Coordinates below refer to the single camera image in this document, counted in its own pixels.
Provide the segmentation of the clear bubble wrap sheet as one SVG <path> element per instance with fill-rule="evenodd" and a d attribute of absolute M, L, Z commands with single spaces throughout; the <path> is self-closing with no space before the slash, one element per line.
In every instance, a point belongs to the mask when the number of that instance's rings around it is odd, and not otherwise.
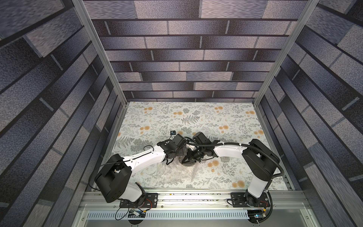
<path fill-rule="evenodd" d="M 184 166 L 175 159 L 171 164 L 152 164 L 131 177 L 144 188 L 195 188 L 204 177 L 205 169 L 201 163 Z"/>

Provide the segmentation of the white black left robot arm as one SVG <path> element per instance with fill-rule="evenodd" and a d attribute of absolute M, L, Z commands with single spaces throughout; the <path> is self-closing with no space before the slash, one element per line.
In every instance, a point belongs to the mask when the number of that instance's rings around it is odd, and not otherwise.
<path fill-rule="evenodd" d="M 107 203 L 117 199 L 143 203 L 144 190 L 138 184 L 130 182 L 131 176 L 150 165 L 186 154 L 185 142 L 162 141 L 156 146 L 133 156 L 113 155 L 95 176 L 96 186 Z"/>

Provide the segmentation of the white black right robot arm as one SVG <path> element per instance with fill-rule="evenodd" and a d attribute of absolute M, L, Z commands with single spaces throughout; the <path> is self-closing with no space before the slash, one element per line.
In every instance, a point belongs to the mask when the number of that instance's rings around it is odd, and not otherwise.
<path fill-rule="evenodd" d="M 212 144 L 187 143 L 200 151 L 211 151 L 216 157 L 243 158 L 253 173 L 253 178 L 246 190 L 246 194 L 259 199 L 268 190 L 272 180 L 285 174 L 280 159 L 268 147 L 261 149 L 262 143 L 252 140 L 250 144 L 234 142 L 217 142 Z"/>

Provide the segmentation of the grey tape dispenser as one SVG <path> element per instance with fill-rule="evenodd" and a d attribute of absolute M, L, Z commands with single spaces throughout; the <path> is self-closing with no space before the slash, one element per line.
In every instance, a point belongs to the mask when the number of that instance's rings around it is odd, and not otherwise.
<path fill-rule="evenodd" d="M 227 163 L 230 161 L 230 157 L 221 157 L 220 159 L 221 159 L 221 162 L 223 162 L 223 163 Z"/>

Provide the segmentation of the left green circuit board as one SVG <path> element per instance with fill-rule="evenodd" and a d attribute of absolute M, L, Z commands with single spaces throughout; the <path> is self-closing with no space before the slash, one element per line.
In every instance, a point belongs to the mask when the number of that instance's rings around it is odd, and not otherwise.
<path fill-rule="evenodd" d="M 130 209 L 127 215 L 128 218 L 145 218 L 146 212 L 141 209 Z"/>

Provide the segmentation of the green circuit board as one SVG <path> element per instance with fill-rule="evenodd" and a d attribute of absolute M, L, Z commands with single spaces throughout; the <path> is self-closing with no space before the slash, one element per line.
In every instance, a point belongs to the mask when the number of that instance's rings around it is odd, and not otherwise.
<path fill-rule="evenodd" d="M 247 210 L 248 221 L 252 224 L 260 224 L 266 217 L 265 210 Z"/>
<path fill-rule="evenodd" d="M 141 209 L 130 209 L 127 215 L 128 218 L 145 218 L 146 212 Z"/>

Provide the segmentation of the right green circuit board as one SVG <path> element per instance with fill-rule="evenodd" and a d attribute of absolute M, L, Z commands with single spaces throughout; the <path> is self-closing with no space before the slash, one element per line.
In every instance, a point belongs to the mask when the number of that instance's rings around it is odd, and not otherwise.
<path fill-rule="evenodd" d="M 248 221 L 252 224 L 260 224 L 266 217 L 265 210 L 247 210 Z"/>

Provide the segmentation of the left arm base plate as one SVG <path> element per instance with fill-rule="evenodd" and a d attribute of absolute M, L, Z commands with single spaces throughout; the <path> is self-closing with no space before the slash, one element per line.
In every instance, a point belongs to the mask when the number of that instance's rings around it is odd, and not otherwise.
<path fill-rule="evenodd" d="M 152 209 L 157 207 L 158 193 L 146 193 L 135 202 L 129 200 L 120 200 L 120 208 L 146 208 Z"/>

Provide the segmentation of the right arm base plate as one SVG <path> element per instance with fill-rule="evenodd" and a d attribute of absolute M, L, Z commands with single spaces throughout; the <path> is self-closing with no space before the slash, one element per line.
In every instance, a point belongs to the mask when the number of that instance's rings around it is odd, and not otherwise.
<path fill-rule="evenodd" d="M 269 196 L 263 192 L 259 198 L 245 193 L 231 193 L 232 206 L 234 208 L 267 208 L 270 207 Z"/>

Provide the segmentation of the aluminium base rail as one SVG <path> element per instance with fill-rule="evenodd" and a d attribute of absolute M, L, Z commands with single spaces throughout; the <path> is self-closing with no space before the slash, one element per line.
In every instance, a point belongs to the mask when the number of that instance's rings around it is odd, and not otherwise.
<path fill-rule="evenodd" d="M 231 210 L 226 200 L 231 193 L 244 193 L 244 190 L 203 190 L 203 189 L 150 189 L 147 193 L 157 193 L 157 207 L 152 210 Z M 310 209 L 311 205 L 302 191 L 270 191 L 274 209 Z M 107 203 L 96 192 L 84 193 L 79 211 L 116 210 L 119 201 Z"/>

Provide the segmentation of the aluminium frame post left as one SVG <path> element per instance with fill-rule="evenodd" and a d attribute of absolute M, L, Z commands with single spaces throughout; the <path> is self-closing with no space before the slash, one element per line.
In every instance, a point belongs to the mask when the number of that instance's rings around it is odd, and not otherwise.
<path fill-rule="evenodd" d="M 121 99 L 121 103 L 124 107 L 127 106 L 127 100 L 126 97 L 121 89 L 121 86 L 119 85 L 119 82 L 117 80 L 117 77 L 114 73 L 114 70 L 111 66 L 111 63 L 106 55 L 105 49 L 101 43 L 101 40 L 96 32 L 96 29 L 92 23 L 92 20 L 87 12 L 87 9 L 83 3 L 83 1 L 81 0 L 72 0 L 72 3 L 75 7 L 76 12 L 79 15 L 79 18 L 81 20 L 81 22 L 83 23 L 89 37 L 90 40 L 107 72 L 108 77 L 110 78 L 110 81 L 112 83 L 112 85 L 115 88 L 115 92 L 116 94 L 119 96 L 119 98 Z"/>

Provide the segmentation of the aluminium frame post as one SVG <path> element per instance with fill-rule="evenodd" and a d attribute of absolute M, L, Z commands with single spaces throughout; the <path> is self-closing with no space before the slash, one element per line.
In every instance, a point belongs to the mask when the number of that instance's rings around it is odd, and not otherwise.
<path fill-rule="evenodd" d="M 253 101 L 254 107 L 258 107 L 260 104 L 263 96 L 265 95 L 267 89 L 269 88 L 273 78 L 278 74 L 278 71 L 285 60 L 287 54 L 290 52 L 292 46 L 294 45 L 295 41 L 297 40 L 298 36 L 300 35 L 302 29 L 304 28 L 306 22 L 312 15 L 314 9 L 317 7 L 319 0 L 309 0 L 304 7 L 302 14 L 300 15 L 299 19 L 296 22 L 295 27 L 293 28 L 291 34 L 289 35 L 286 43 L 284 44 L 283 48 L 281 49 L 276 61 L 274 62 L 271 70 L 267 74 L 260 90 L 258 91 L 257 97 Z"/>
<path fill-rule="evenodd" d="M 107 72 L 108 77 L 110 78 L 110 81 L 112 83 L 112 85 L 115 88 L 115 92 L 116 94 L 119 96 L 119 98 L 121 99 L 121 103 L 124 107 L 127 106 L 127 100 L 126 97 L 121 89 L 121 86 L 119 85 L 119 82 L 117 80 L 117 77 L 114 73 L 114 70 L 111 66 L 111 63 L 106 55 L 105 49 L 101 43 L 101 40 L 96 32 L 96 29 L 92 23 L 92 20 L 87 12 L 87 9 L 83 3 L 83 1 L 81 0 L 72 0 L 72 3 L 75 7 L 76 12 L 79 15 L 79 18 L 81 20 L 81 22 L 83 23 L 89 37 L 90 40 Z"/>

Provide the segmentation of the aluminium frame post right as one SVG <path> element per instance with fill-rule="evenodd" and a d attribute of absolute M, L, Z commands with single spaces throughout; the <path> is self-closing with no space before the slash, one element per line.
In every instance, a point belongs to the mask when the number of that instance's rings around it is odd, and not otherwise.
<path fill-rule="evenodd" d="M 291 34 L 289 35 L 286 43 L 284 44 L 283 48 L 281 49 L 276 61 L 274 62 L 271 70 L 267 74 L 260 90 L 258 91 L 257 97 L 253 101 L 254 107 L 258 107 L 260 104 L 263 96 L 265 95 L 267 89 L 269 88 L 273 78 L 278 74 L 278 71 L 285 60 L 287 54 L 290 52 L 292 46 L 294 45 L 295 41 L 297 40 L 298 36 L 300 35 L 302 29 L 304 28 L 306 22 L 312 15 L 314 9 L 317 7 L 319 0 L 309 0 L 304 7 L 302 14 L 300 15 L 299 19 L 296 22 L 295 27 L 293 28 Z"/>

